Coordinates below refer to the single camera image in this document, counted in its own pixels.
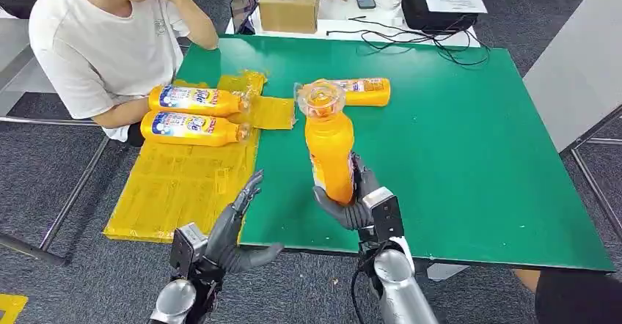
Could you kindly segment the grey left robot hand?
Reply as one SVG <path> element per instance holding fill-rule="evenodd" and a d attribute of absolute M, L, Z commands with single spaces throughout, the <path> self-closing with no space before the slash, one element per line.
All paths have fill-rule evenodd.
<path fill-rule="evenodd" d="M 260 193 L 264 171 L 254 172 L 233 202 L 221 212 L 208 236 L 204 258 L 228 273 L 240 273 L 274 261 L 284 249 L 274 243 L 261 250 L 243 249 L 238 245 L 242 221 L 251 201 Z"/>

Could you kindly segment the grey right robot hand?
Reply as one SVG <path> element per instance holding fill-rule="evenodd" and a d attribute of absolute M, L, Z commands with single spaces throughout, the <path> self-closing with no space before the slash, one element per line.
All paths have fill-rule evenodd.
<path fill-rule="evenodd" d="M 354 200 L 346 205 L 330 199 L 320 186 L 313 187 L 315 201 L 318 205 L 342 227 L 348 230 L 358 230 L 373 225 L 370 208 L 365 206 L 363 199 L 374 192 L 380 185 L 375 173 L 367 167 L 361 156 L 351 153 L 351 162 L 354 168 Z"/>

